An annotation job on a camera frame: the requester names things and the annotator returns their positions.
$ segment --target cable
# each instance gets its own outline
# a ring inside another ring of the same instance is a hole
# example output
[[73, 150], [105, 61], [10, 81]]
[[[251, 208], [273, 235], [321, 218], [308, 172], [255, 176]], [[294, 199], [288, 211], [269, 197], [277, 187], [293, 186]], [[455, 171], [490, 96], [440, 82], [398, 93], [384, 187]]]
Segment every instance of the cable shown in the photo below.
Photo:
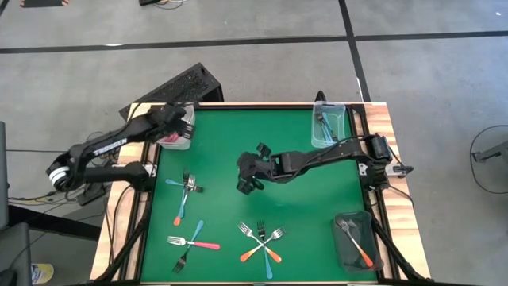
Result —
[[402, 167], [405, 167], [404, 164], [398, 159], [397, 155], [395, 155], [394, 150], [389, 145], [388, 145], [388, 148], [390, 148], [390, 152], [394, 156], [394, 158], [397, 161], [397, 163], [399, 163]]
[[114, 259], [114, 253], [113, 253], [113, 243], [114, 243], [114, 233], [115, 233], [115, 227], [117, 222], [117, 212], [118, 212], [118, 206], [120, 205], [121, 198], [124, 196], [124, 194], [129, 190], [131, 185], [127, 186], [120, 194], [120, 197], [118, 197], [117, 205], [114, 207], [114, 213], [113, 213], [113, 229], [111, 230], [111, 247], [110, 247], [110, 260]]
[[392, 185], [389, 185], [388, 186], [389, 189], [392, 189], [394, 191], [396, 191], [397, 193], [399, 193], [400, 195], [406, 197], [409, 201], [411, 201], [411, 204], [413, 205], [413, 208], [414, 208], [414, 202], [413, 202], [413, 199], [411, 199], [411, 196], [410, 195], [407, 195], [405, 192], [397, 189], [396, 187], [392, 186]]
[[153, 3], [153, 6], [154, 6], [154, 7], [156, 7], [156, 8], [162, 9], [162, 10], [175, 10], [175, 9], [180, 8], [180, 7], [183, 5], [183, 3], [184, 3], [185, 1], [175, 2], [175, 3], [179, 3], [179, 4], [178, 4], [177, 6], [175, 6], [175, 7], [171, 7], [171, 8], [164, 8], [164, 7], [162, 7], [163, 5], [168, 4], [169, 2], [173, 2], [173, 1], [166, 1], [164, 4]]
[[110, 257], [109, 257], [109, 263], [111, 264], [113, 260], [113, 237], [111, 236], [111, 227], [110, 227], [110, 214], [108, 213], [108, 205], [106, 201], [104, 200], [104, 213], [106, 216], [106, 225], [108, 227], [108, 239], [110, 240]]
[[480, 131], [476, 136], [475, 138], [473, 139], [473, 141], [471, 142], [471, 146], [469, 147], [469, 165], [471, 166], [471, 173], [473, 174], [473, 179], [475, 180], [475, 183], [478, 185], [478, 187], [481, 187], [484, 191], [488, 192], [488, 193], [491, 193], [491, 194], [494, 194], [494, 195], [504, 195], [504, 194], [508, 194], [508, 191], [502, 191], [502, 192], [496, 192], [496, 191], [490, 191], [489, 189], [487, 189], [486, 187], [484, 187], [482, 184], [479, 183], [478, 179], [476, 179], [476, 174], [475, 174], [475, 169], [473, 168], [473, 145], [475, 144], [475, 141], [476, 139], [485, 131], [487, 130], [490, 130], [490, 129], [493, 129], [493, 128], [498, 128], [498, 127], [508, 127], [508, 125], [496, 125], [496, 126], [490, 126], [490, 127], [487, 127], [486, 129], [483, 129], [482, 131]]
[[47, 197], [53, 196], [55, 194], [56, 194], [56, 191], [50, 191], [46, 195], [42, 195], [42, 196], [38, 196], [38, 197], [33, 197], [33, 198], [13, 198], [13, 197], [9, 197], [9, 199], [18, 200], [18, 201], [33, 201], [33, 200], [36, 200], [36, 199], [47, 198]]

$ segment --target plastic container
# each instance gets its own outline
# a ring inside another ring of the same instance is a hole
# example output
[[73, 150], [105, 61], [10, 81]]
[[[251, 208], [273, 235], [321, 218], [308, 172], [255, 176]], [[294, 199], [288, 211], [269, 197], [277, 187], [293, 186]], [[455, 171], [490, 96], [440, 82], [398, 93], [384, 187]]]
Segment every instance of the plastic container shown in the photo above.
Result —
[[[182, 117], [182, 120], [193, 125], [196, 121], [194, 106], [187, 105], [183, 109], [186, 113]], [[157, 143], [164, 149], [187, 150], [191, 147], [191, 140], [180, 137], [177, 133], [161, 138], [157, 141]]]
[[337, 102], [316, 101], [312, 110], [311, 143], [326, 148], [344, 139], [346, 106]]
[[[371, 258], [372, 267], [368, 267], [360, 252], [339, 226], [343, 219], [349, 224], [349, 233], [361, 249]], [[383, 260], [375, 247], [374, 233], [371, 227], [371, 214], [366, 211], [338, 214], [332, 221], [333, 238], [337, 251], [337, 260], [349, 272], [370, 272], [383, 268]]]

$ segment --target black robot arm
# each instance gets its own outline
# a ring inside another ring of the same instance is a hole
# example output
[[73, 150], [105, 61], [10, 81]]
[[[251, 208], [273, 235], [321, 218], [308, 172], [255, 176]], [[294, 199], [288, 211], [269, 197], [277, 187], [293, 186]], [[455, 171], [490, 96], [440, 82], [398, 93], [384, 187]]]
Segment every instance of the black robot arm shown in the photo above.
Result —
[[166, 104], [160, 110], [150, 110], [125, 123], [123, 127], [94, 140], [73, 145], [68, 152], [58, 156], [46, 170], [52, 185], [57, 191], [71, 191], [84, 183], [99, 183], [127, 180], [135, 189], [143, 191], [144, 180], [149, 174], [140, 162], [125, 167], [88, 168], [88, 163], [103, 153], [130, 142], [156, 141], [169, 133], [191, 138], [194, 127], [182, 117], [185, 110], [181, 106]]
[[270, 155], [271, 150], [263, 143], [257, 150], [259, 154], [242, 153], [237, 161], [240, 169], [237, 189], [246, 195], [255, 189], [264, 189], [259, 180], [287, 183], [311, 168], [342, 160], [366, 164], [371, 186], [382, 187], [387, 184], [385, 167], [392, 160], [387, 139], [377, 134], [346, 138], [328, 148], [308, 153], [291, 151]]

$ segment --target wooden table edge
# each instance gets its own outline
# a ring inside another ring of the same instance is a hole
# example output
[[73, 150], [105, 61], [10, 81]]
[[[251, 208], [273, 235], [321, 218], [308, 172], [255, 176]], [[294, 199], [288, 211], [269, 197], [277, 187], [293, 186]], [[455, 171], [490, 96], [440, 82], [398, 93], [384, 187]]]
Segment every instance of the wooden table edge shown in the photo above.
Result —
[[[344, 104], [363, 104], [365, 105], [365, 110], [367, 114], [367, 120], [369, 125], [369, 130], [371, 133], [379, 133], [380, 135], [387, 136], [389, 144], [394, 152], [398, 154], [398, 146], [395, 140], [393, 126], [391, 124], [390, 115], [387, 109], [387, 104], [385, 102], [341, 102]], [[312, 102], [200, 102], [200, 106], [310, 106]], [[133, 108], [136, 109], [136, 113], [134, 116], [138, 116], [148, 112], [148, 109], [152, 105], [163, 105], [163, 103], [141, 103], [137, 106], [137, 103], [131, 105], [130, 111], [132, 112]], [[381, 108], [385, 110], [383, 112], [377, 112], [377, 110]], [[127, 164], [131, 161], [139, 160], [141, 157], [143, 143], [131, 143], [121, 147], [120, 155], [118, 157], [119, 164]], [[149, 157], [150, 160], [153, 160], [154, 152], [150, 152], [152, 157]], [[407, 187], [407, 182], [405, 179], [390, 179], [391, 184], [396, 185], [397, 188], [405, 191], [409, 194], [409, 190]], [[114, 212], [114, 208], [117, 204], [117, 199], [123, 189], [127, 186], [126, 182], [114, 182], [111, 191], [110, 197], [108, 200], [108, 212], [110, 215], [110, 221], [112, 221], [112, 214]], [[387, 204], [387, 215], [389, 217], [390, 227], [392, 231], [392, 239], [396, 246], [399, 248], [404, 257], [408, 260], [409, 263], [412, 264], [414, 269], [419, 272], [421, 275], [425, 277], [430, 277], [429, 268], [427, 265], [427, 261], [425, 258], [425, 251], [423, 249], [423, 244], [421, 243], [421, 237], [418, 229], [418, 224], [416, 222], [416, 217], [414, 214], [414, 210], [405, 202], [403, 199], [397, 198], [393, 193], [385, 191], [383, 193], [383, 198]], [[121, 205], [118, 210], [117, 216], [117, 227], [115, 231], [115, 241], [114, 241], [114, 252], [117, 253], [123, 244], [125, 243], [125, 232], [127, 230], [127, 224], [129, 220], [130, 211], [132, 208], [132, 199], [133, 199], [133, 191], [129, 190], [125, 194], [124, 198], [121, 201]], [[144, 209], [144, 203], [140, 204], [140, 213], [138, 214], [138, 220], [140, 218], [140, 214]], [[399, 225], [401, 212], [403, 214], [403, 220], [405, 221], [404, 226]], [[384, 272], [385, 277], [391, 277], [389, 272], [389, 263], [387, 259], [387, 251], [386, 248], [383, 247], [383, 243], [380, 242], [379, 248], [383, 258], [385, 261]], [[133, 268], [136, 265], [137, 259], [137, 250], [139, 247], [139, 239], [136, 245], [133, 247], [131, 251], [130, 259], [129, 259], [129, 267], [127, 272], [127, 279], [133, 278]], [[94, 264], [92, 266], [92, 270], [90, 273], [90, 278], [94, 279], [100, 276], [104, 270], [106, 269], [107, 257], [110, 252], [110, 242], [107, 232], [106, 219], [104, 219], [102, 223], [102, 231], [99, 238]], [[360, 283], [360, 282], [352, 282], [352, 281], [334, 281], [329, 283]], [[164, 284], [164, 283], [143, 283], [143, 284]]]

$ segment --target green tabletop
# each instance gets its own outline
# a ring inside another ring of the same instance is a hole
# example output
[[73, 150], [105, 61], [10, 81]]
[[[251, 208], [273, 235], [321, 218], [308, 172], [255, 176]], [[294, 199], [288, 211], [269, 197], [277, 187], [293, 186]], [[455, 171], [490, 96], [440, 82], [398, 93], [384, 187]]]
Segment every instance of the green tabletop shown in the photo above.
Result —
[[[263, 191], [244, 195], [236, 189], [237, 159], [256, 152], [263, 142], [273, 153], [310, 151], [312, 110], [200, 110], [196, 133], [188, 150], [160, 153], [152, 216], [146, 241], [142, 282], [280, 282], [374, 281], [373, 272], [346, 272], [333, 244], [331, 221], [335, 214], [363, 210], [354, 161], [309, 170], [288, 184], [264, 181]], [[345, 124], [345, 135], [351, 130]], [[205, 187], [191, 193], [180, 226], [173, 226], [182, 188], [166, 179], [182, 181], [183, 169]], [[205, 222], [196, 241], [216, 242], [220, 250], [193, 247], [179, 274], [172, 272], [185, 246], [166, 243], [167, 236], [190, 240], [199, 220]], [[237, 224], [245, 222], [256, 232], [264, 221], [268, 235], [284, 226], [286, 234], [268, 243], [282, 257], [270, 257], [273, 279], [266, 276], [264, 254], [258, 251], [246, 262], [240, 255], [257, 246]]]

